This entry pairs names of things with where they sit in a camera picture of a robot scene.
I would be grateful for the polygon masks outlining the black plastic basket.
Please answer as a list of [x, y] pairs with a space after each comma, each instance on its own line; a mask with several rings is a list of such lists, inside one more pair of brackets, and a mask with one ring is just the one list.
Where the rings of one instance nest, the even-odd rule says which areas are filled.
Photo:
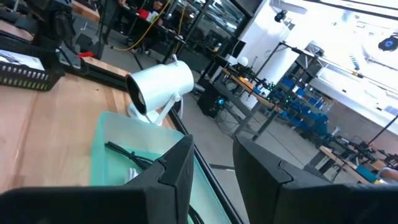
[[45, 69], [41, 71], [23, 65], [0, 62], [0, 85], [49, 91], [65, 75], [55, 52], [3, 35], [0, 35], [0, 50], [37, 57]]

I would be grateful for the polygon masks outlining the translucent teal plastic bin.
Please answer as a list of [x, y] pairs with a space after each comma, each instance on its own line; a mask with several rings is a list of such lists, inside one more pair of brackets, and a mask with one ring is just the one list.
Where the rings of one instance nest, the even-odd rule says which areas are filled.
[[[111, 141], [128, 152], [133, 151], [139, 156], [155, 160], [182, 137], [181, 132], [170, 127], [103, 112], [91, 146], [90, 185], [122, 185], [126, 183], [130, 169], [140, 172], [133, 161], [105, 148], [105, 143]], [[204, 224], [231, 224], [197, 159], [194, 159], [193, 170], [190, 205]]]

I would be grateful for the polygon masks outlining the white cylindrical projector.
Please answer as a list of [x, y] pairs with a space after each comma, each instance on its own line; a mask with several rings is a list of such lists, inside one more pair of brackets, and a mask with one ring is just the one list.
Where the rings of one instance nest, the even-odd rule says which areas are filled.
[[194, 79], [189, 66], [173, 56], [173, 62], [130, 73], [125, 76], [132, 103], [127, 114], [143, 122], [160, 126], [176, 102], [193, 90]]

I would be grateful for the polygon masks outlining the black computer tower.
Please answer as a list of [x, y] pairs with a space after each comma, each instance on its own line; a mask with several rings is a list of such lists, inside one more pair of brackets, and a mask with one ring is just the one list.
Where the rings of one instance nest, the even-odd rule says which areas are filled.
[[207, 86], [197, 101], [202, 113], [215, 118], [220, 109], [224, 107], [226, 97], [222, 95], [213, 85]]

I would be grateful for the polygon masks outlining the person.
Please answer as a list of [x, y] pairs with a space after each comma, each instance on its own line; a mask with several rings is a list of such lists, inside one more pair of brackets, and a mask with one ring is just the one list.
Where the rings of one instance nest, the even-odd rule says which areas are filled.
[[147, 17], [147, 21], [155, 22], [158, 26], [163, 24], [163, 20], [161, 19], [162, 10], [166, 6], [166, 0], [150, 0], [147, 11], [149, 15]]

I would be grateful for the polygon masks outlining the blue storage bin shelf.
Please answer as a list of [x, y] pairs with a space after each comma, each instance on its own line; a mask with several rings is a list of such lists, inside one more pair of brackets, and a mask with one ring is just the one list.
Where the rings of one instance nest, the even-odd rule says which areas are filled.
[[328, 134], [328, 121], [324, 109], [326, 97], [317, 92], [312, 86], [284, 77], [278, 83], [279, 98], [292, 89], [293, 93], [286, 96], [288, 105], [283, 109], [279, 118], [303, 132], [314, 133], [320, 138]]

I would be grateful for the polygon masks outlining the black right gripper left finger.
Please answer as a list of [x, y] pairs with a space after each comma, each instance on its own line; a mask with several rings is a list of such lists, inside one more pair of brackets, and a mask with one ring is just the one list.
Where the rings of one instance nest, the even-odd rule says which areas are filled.
[[193, 159], [186, 135], [124, 185], [8, 190], [0, 224], [187, 224]]

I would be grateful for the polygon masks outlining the wooden workbench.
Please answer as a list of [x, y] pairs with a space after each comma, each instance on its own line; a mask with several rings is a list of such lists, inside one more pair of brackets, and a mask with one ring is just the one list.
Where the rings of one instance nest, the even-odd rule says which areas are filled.
[[[274, 118], [277, 115], [282, 114], [288, 106], [292, 104], [292, 101], [289, 101], [287, 98], [284, 101], [271, 101], [270, 97], [263, 97], [261, 94], [257, 94], [254, 91], [254, 85], [251, 83], [244, 81], [236, 76], [236, 72], [232, 69], [228, 70], [227, 68], [223, 68], [222, 76], [220, 79], [215, 81], [214, 87], [218, 88], [218, 91], [228, 97], [230, 102], [237, 107], [242, 114], [245, 115], [244, 119], [238, 118], [237, 114], [230, 111], [231, 115], [238, 121], [238, 128], [233, 133], [233, 136], [239, 135], [241, 132], [247, 132], [253, 135], [252, 140], [256, 141], [259, 136], [266, 130], [266, 128], [271, 124]], [[243, 104], [243, 102], [233, 93], [233, 91], [229, 91], [226, 89], [225, 85], [223, 84], [224, 77], [228, 77], [232, 81], [234, 81], [238, 86], [240, 86], [248, 96], [253, 96], [257, 100], [257, 103], [254, 105], [252, 109], [249, 109], [247, 106]], [[267, 107], [271, 109], [271, 115], [268, 117], [266, 122], [259, 128], [258, 131], [248, 128], [248, 124], [250, 120], [254, 117], [254, 115], [262, 108]]]

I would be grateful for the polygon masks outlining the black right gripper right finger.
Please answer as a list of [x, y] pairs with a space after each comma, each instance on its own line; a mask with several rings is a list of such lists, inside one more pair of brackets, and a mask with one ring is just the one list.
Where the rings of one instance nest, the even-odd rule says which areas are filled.
[[398, 185], [332, 184], [244, 136], [233, 161], [250, 224], [398, 224]]

